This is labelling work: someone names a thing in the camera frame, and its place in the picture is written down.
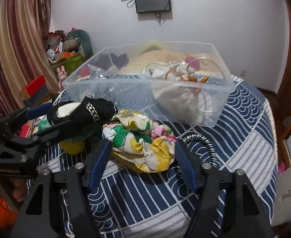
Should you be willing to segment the left hand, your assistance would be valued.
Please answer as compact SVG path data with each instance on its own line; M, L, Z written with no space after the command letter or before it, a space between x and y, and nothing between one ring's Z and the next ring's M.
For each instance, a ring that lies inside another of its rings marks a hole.
M26 179L12 179L14 190L12 192L13 197L22 202L28 194L27 180Z

